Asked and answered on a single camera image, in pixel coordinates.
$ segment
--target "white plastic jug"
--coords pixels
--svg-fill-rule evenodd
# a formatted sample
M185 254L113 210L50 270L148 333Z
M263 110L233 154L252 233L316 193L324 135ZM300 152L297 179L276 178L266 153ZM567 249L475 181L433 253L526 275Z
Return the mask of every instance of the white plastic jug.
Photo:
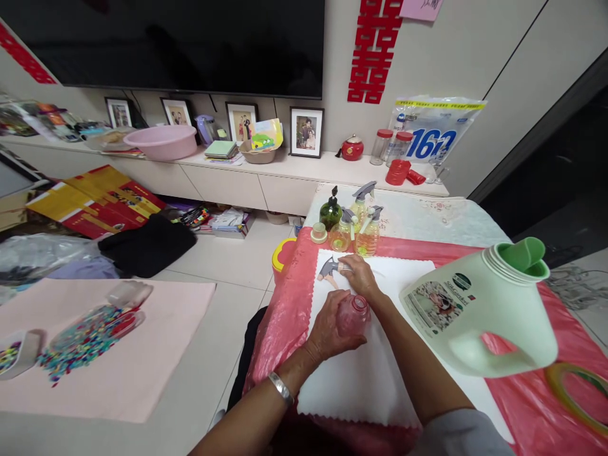
M536 283L549 276L543 243L501 243L436 269L404 289L400 301L428 345L459 372L504 377L557 358L557 341ZM494 355L493 333L517 346Z

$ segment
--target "picture frame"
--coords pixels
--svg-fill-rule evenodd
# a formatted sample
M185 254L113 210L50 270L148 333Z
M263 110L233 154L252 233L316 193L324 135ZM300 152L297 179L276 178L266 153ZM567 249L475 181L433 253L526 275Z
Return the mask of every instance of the picture frame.
M323 108L289 107L289 118L291 119L290 155L321 158L324 115L325 109Z
M251 139L250 125L259 122L258 105L231 103L226 101L226 114L230 125L230 138L240 146L243 141Z
M169 125L190 125L196 128L194 109L190 100L175 98L160 98L163 112Z
M133 127L135 106L129 98L104 97L112 128Z

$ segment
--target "television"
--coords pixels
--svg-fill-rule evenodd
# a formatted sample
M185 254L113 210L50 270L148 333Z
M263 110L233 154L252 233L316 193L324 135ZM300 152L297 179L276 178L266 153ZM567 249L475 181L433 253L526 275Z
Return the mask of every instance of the television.
M325 0L18 0L0 18L64 85L321 99Z

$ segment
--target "hand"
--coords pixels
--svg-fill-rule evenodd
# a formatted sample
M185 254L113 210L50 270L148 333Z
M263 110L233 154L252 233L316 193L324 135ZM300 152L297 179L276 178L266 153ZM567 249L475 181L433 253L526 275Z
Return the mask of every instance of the hand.
M327 300L317 314L310 336L302 346L316 364L321 364L323 361L348 350L354 350L367 342L365 336L342 337L338 334L336 325L338 304L348 295L350 295L349 290L335 290L327 294Z
M352 269L352 271L342 269L340 274L348 279L348 283L358 295L363 296L367 302L373 303L374 298L380 293L380 289L369 264L358 255L342 256L338 261Z

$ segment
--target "tape roll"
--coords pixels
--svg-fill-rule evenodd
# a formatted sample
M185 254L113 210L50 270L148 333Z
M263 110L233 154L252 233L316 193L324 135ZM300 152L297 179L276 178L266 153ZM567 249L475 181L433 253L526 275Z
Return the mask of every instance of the tape roll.
M566 391L564 387L564 376L568 373L576 374L583 380L588 381L607 399L608 381L590 370L570 363L556 363L545 369L547 383L561 404L583 424L603 436L608 436L608 426L587 414Z

